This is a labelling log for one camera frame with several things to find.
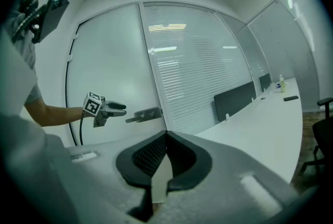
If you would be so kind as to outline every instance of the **white desk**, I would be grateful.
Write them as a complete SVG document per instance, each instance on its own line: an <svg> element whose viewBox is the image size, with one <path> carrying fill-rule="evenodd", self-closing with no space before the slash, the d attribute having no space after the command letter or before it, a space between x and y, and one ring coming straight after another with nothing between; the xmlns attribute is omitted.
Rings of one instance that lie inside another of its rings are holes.
<svg viewBox="0 0 333 224"><path fill-rule="evenodd" d="M301 149L303 121L301 100L283 101L284 97L300 96L296 80L286 83L286 92L272 84L228 121L196 136L243 150L289 183Z"/></svg>

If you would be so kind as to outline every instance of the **grey shirt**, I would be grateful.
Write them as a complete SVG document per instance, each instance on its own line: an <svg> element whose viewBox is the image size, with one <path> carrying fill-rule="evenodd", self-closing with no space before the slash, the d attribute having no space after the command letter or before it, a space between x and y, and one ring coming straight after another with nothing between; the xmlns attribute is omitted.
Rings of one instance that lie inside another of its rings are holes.
<svg viewBox="0 0 333 224"><path fill-rule="evenodd" d="M19 12L20 4L24 0L15 0L13 3L12 9L9 11L7 18L5 20L5 27L10 37L12 37L15 28L20 24L20 22L25 18L25 14ZM36 53L35 53L35 45L31 42L34 34L31 31L24 32L22 34L23 39L17 40L14 44L17 52L21 54L22 58L28 64L29 68L33 70L35 73L35 62L36 62ZM36 84L25 103L30 103L35 101L36 99L42 96L41 91Z"/></svg>

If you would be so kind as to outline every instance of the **black chair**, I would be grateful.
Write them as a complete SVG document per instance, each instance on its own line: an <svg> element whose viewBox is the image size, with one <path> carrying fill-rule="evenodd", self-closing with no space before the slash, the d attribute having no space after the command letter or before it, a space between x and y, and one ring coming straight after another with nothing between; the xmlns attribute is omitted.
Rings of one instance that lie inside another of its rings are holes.
<svg viewBox="0 0 333 224"><path fill-rule="evenodd" d="M318 149L320 148L324 157L320 160L308 161L305 162L301 168L301 172L304 172L307 166L311 165L324 165L327 163L327 159L332 158L332 149L333 149L333 117L329 117L329 104L333 102L333 98L325 98L317 102L318 106L325 105L325 119L319 122L316 122L312 129L314 137L318 145L315 147L313 154L316 157Z"/></svg>

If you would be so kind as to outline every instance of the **bottle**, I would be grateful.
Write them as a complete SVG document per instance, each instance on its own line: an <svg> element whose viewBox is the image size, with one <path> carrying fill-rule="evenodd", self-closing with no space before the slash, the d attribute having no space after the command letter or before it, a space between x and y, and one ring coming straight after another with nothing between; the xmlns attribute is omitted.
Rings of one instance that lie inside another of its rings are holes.
<svg viewBox="0 0 333 224"><path fill-rule="evenodd" d="M280 86L281 86L281 93L284 93L286 91L286 84L281 74L280 74Z"/></svg>

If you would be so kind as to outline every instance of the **black cable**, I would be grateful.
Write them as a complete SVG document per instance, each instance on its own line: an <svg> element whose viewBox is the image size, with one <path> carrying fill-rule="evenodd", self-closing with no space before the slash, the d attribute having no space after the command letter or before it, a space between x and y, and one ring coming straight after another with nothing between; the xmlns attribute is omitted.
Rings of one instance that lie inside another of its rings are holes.
<svg viewBox="0 0 333 224"><path fill-rule="evenodd" d="M73 44L74 44L74 40L72 41L71 49L69 50L69 55L72 54ZM69 61L67 61L66 75L65 75L65 103L66 103L66 108L68 108L68 101L67 101L67 76L68 76L68 66L69 66ZM71 135L72 135L72 138L73 138L74 144L75 144L75 146L77 146L78 143L76 142L76 138L75 138L75 136L74 136L74 132L73 132L72 125L71 125L71 123L69 123L68 125L69 125L69 129L70 129L70 131L71 131Z"/></svg>
<svg viewBox="0 0 333 224"><path fill-rule="evenodd" d="M80 119L80 143L83 146L83 140L82 140L82 123L83 123L83 117L84 117L84 110L82 111L81 114L81 119Z"/></svg>

